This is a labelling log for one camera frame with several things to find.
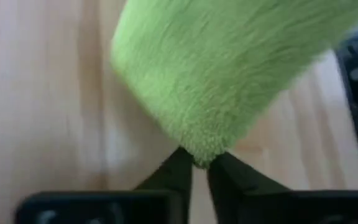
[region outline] black device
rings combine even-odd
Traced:
[[[46,192],[17,209],[15,224],[188,223],[192,157],[177,149],[127,192]],[[358,191],[291,191],[229,153],[208,169],[219,224],[358,223]]]

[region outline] wooden table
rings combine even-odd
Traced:
[[[43,190],[131,189],[176,143],[110,71],[124,0],[0,0],[0,224]],[[358,145],[332,52],[233,153],[294,189],[358,189]],[[213,223],[194,173],[192,223]]]

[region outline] green fuzzy object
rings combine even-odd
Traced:
[[[128,0],[112,64],[207,166],[358,21],[358,0]]]

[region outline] light wood grain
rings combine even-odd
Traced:
[[[123,5],[0,0],[0,224],[43,190],[131,189],[176,148],[111,70]],[[294,189],[358,189],[333,55],[284,92],[234,153]],[[194,181],[192,223],[213,223],[204,173]]]
[[[358,144],[333,52],[278,97],[234,153],[293,189],[358,189]]]

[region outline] green duster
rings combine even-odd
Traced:
[[[112,64],[208,165],[358,21],[358,0],[128,0]]]

